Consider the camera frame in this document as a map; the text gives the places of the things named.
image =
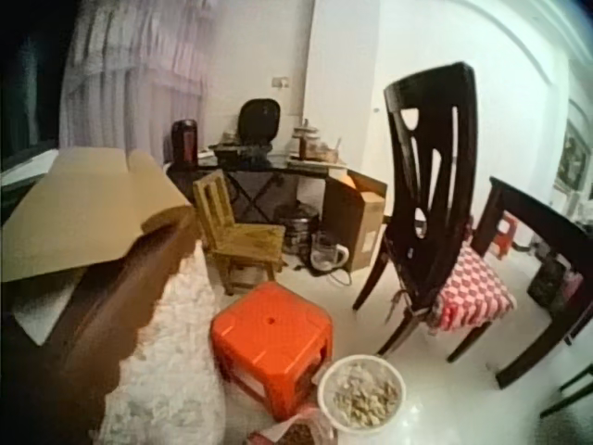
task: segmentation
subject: black cable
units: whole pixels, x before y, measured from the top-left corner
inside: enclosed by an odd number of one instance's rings
[[[340,284],[340,285],[342,285],[342,286],[346,286],[346,287],[348,287],[348,286],[352,286],[352,275],[350,274],[350,272],[348,272],[348,271],[344,271],[344,272],[346,272],[346,275],[347,275],[347,277],[348,277],[348,281],[347,281],[347,283],[345,283],[344,281],[342,281],[342,280],[340,280],[339,278],[337,278],[337,277],[334,275],[334,272],[336,272],[336,271],[331,271],[331,272],[329,272],[329,276],[330,276],[330,277],[332,277],[332,279],[334,279],[334,281],[336,281],[337,283],[339,283],[339,284]]]

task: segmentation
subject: brown leather sofa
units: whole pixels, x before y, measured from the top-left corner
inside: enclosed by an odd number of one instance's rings
[[[2,288],[2,439],[4,443],[91,443],[117,387],[121,360],[181,259],[194,251],[192,209],[144,236],[118,261],[87,269],[46,342],[38,347],[10,314]]]

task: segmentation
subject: white fluffy rug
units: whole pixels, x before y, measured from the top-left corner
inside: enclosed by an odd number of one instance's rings
[[[120,364],[95,443],[222,443],[224,392],[209,345],[217,311],[198,242],[165,286],[133,356]]]

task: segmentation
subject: plastic bag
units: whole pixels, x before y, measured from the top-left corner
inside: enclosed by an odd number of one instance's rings
[[[330,421],[323,415],[316,405],[310,403],[302,406],[298,414],[281,424],[274,425],[263,431],[252,433],[247,438],[246,445],[272,445],[278,443],[294,425],[305,425],[309,428],[313,441],[311,445],[337,444],[337,432]]]

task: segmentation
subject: red thermos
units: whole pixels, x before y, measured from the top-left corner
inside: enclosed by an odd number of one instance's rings
[[[193,119],[176,121],[170,132],[173,144],[173,164],[197,165],[197,122]]]

